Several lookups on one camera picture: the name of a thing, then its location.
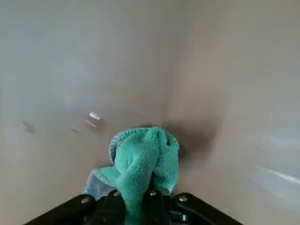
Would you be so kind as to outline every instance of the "microfiber cloth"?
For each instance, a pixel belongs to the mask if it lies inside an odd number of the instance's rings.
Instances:
[[[141,224],[142,200],[151,188],[172,191],[178,179],[179,144],[161,127],[134,128],[117,134],[111,141],[109,154],[113,166],[93,170],[85,193],[93,183],[116,187],[124,199],[125,224]]]

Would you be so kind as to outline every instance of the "white wall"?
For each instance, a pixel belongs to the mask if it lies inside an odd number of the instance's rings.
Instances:
[[[1,224],[24,223],[78,195],[89,172],[109,163],[114,134],[165,118],[181,5],[0,2]],[[100,133],[86,128],[91,111],[106,120]]]
[[[297,224],[299,12],[293,0],[0,1],[1,224],[79,194],[115,133],[161,122],[182,144],[177,192],[246,225]]]
[[[300,2],[194,0],[189,11],[169,111],[189,134],[177,189],[246,225],[299,224]]]

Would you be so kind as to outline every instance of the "towel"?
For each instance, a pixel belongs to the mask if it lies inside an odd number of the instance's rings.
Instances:
[[[127,210],[125,224],[141,224],[143,195],[150,184],[171,193],[177,182],[178,149],[176,138],[161,127],[123,131],[110,144],[113,166],[93,170],[84,192],[95,195],[96,183],[116,187]]]

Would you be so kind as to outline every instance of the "teal microfiber cloth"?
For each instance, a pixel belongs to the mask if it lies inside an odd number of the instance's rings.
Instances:
[[[151,188],[171,193],[178,179],[179,144],[161,127],[119,133],[110,146],[113,166],[99,168],[101,180],[117,188],[126,205],[125,224],[142,221],[143,195]]]

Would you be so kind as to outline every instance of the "small metal piece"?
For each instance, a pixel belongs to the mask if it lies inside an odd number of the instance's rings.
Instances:
[[[154,196],[154,195],[156,195],[156,191],[155,190],[150,190],[149,194],[150,194],[150,196]]]
[[[188,216],[186,214],[182,215],[182,221],[186,222],[188,220]]]
[[[90,117],[96,119],[96,120],[100,120],[101,117],[97,116],[97,114],[95,114],[94,112],[90,112]]]
[[[87,196],[87,197],[85,197],[85,198],[83,198],[83,199],[81,200],[81,203],[82,203],[82,204],[85,204],[85,203],[87,203],[89,200],[90,200],[90,198]]]
[[[180,195],[179,196],[179,201],[186,202],[187,200],[188,200],[188,198],[185,195]]]
[[[114,194],[113,194],[113,196],[115,196],[115,197],[117,197],[117,196],[119,196],[120,195],[120,192],[119,191],[116,191]]]
[[[74,133],[80,133],[79,129],[77,127],[71,127],[71,130],[74,132]]]

